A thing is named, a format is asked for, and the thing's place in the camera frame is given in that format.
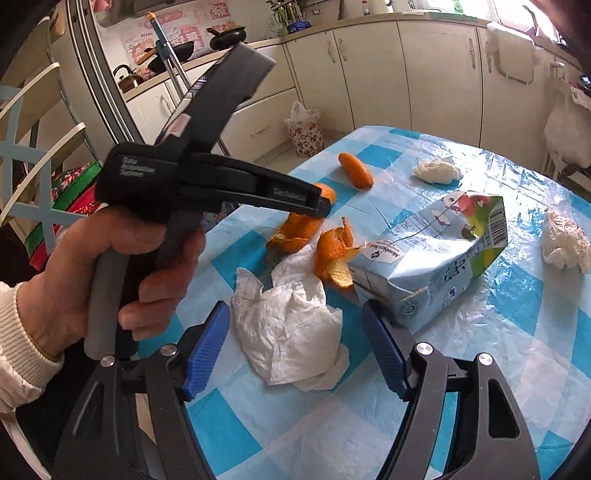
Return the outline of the person's left hand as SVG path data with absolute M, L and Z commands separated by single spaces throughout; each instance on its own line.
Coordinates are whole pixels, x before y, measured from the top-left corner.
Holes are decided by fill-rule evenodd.
M 75 222 L 45 270 L 18 289 L 20 320 L 35 346 L 56 359 L 83 337 L 93 353 L 112 351 L 117 328 L 135 340 L 163 333 L 204 251 L 202 229 L 188 232 L 176 253 L 140 281 L 129 304 L 120 300 L 130 257 L 158 249 L 165 232 L 115 207 Z

